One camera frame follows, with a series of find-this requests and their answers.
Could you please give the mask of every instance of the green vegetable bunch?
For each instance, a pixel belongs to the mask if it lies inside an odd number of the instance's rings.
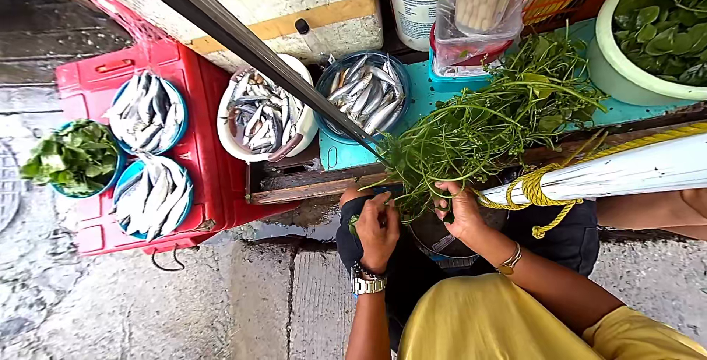
[[[464,90],[420,119],[400,137],[385,134],[379,143],[393,178],[404,194],[398,205],[405,222],[432,209],[431,197],[449,197],[437,180],[483,182],[521,162],[533,144],[554,147],[569,123],[591,120],[608,98],[589,84],[581,42],[548,33],[525,37],[520,50],[492,68],[491,84]]]
[[[21,175],[36,184],[53,183],[67,194],[85,196],[110,181],[117,154],[115,141],[105,125],[76,120],[42,139],[22,166]]]
[[[626,57],[644,71],[707,85],[707,0],[620,0],[613,31]]]

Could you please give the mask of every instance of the red plastic crate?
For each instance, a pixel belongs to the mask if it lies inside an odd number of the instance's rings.
[[[76,240],[83,255],[142,248],[146,253],[195,246],[223,229],[295,209],[299,202],[257,205],[245,202],[245,162],[228,154],[216,130],[218,103],[229,74],[184,45],[163,40],[146,49],[131,47],[57,67],[64,115],[74,120],[101,117],[116,91],[136,72],[149,68],[179,89],[189,111],[187,131],[163,156],[185,167],[194,182],[194,204],[172,234],[150,243],[125,235],[108,212],[112,190],[81,200]]]

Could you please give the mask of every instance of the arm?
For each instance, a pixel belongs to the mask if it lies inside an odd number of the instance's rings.
[[[400,217],[390,192],[367,200],[356,222],[356,233],[363,246],[360,263],[374,274],[385,273],[388,259],[400,237]],[[358,296],[356,313],[349,335],[347,360],[390,360],[385,291]]]
[[[455,194],[452,199],[455,220],[445,224],[450,233],[495,267],[510,258],[516,251],[516,243],[484,223],[471,193],[461,191],[456,182],[436,183],[436,186]],[[440,202],[446,207],[446,200]],[[440,218],[446,214],[440,210],[436,213]],[[573,270],[526,249],[522,254],[508,278],[575,333],[581,334],[623,305],[611,293]]]

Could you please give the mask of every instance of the gold bracelet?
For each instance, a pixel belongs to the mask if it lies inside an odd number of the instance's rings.
[[[518,263],[521,256],[523,256],[523,254],[520,251],[520,244],[516,243],[516,251],[510,258],[508,258],[507,261],[501,263],[496,270],[498,270],[501,274],[510,276],[513,274],[513,267]]]

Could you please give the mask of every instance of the white pole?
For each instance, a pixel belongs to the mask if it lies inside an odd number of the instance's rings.
[[[512,191],[516,204],[530,201],[519,183]],[[667,192],[707,187],[707,134],[671,139],[611,156],[550,171],[540,188],[553,200],[572,200],[622,194]],[[508,185],[484,190],[490,201],[508,204]]]

